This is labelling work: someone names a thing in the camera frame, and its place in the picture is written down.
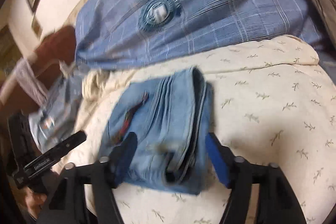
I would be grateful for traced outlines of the blue denim jeans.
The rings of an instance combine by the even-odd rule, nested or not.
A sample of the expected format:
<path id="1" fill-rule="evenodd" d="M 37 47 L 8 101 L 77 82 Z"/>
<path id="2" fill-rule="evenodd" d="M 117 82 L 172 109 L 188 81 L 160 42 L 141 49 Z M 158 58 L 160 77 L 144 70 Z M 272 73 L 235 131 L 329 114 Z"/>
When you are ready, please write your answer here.
<path id="1" fill-rule="evenodd" d="M 212 86 L 197 67 L 131 83 L 112 110 L 98 155 L 109 155 L 133 132 L 138 145 L 126 182 L 197 195 L 208 169 L 212 100 Z"/>

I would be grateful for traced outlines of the cream leaf-print bedsheet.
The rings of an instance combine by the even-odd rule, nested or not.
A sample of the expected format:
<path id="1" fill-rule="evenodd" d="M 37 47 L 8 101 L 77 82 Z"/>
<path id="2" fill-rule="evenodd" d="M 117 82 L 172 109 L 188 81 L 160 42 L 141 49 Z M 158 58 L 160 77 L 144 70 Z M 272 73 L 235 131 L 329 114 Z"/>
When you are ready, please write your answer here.
<path id="1" fill-rule="evenodd" d="M 112 73 L 107 87 L 145 81 L 197 66 L 214 88 L 211 131 L 248 161 L 276 162 L 287 176 L 306 223 L 323 223 L 335 205 L 335 56 L 294 36 L 247 42 Z M 53 166 L 93 163 L 107 120 L 124 86 L 104 94 L 93 111 L 84 101 L 76 129 L 87 141 Z M 114 190 L 125 223 L 219 223 L 230 191 L 208 169 L 198 196 L 122 184 Z"/>

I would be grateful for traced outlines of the brown wooden headboard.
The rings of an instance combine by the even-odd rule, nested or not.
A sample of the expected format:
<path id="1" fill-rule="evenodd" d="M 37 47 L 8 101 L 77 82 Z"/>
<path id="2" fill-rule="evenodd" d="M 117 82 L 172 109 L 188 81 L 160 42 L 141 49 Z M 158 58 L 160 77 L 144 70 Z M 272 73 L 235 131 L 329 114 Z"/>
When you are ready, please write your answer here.
<path id="1" fill-rule="evenodd" d="M 75 28 L 66 25 L 47 35 L 28 57 L 37 79 L 49 89 L 60 75 L 59 61 L 71 65 L 75 58 Z M 19 111 L 31 113 L 39 105 L 20 87 L 13 74 L 1 85 L 1 116 L 9 117 Z"/>

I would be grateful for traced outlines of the blue plaid pillow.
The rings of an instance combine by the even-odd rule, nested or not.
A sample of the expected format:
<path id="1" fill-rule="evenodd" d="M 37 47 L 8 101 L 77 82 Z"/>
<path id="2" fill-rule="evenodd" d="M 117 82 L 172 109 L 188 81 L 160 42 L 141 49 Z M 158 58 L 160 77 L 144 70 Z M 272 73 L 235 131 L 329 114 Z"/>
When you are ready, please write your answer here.
<path id="1" fill-rule="evenodd" d="M 89 0 L 75 34 L 76 62 L 111 70 L 284 34 L 326 38 L 309 0 Z"/>

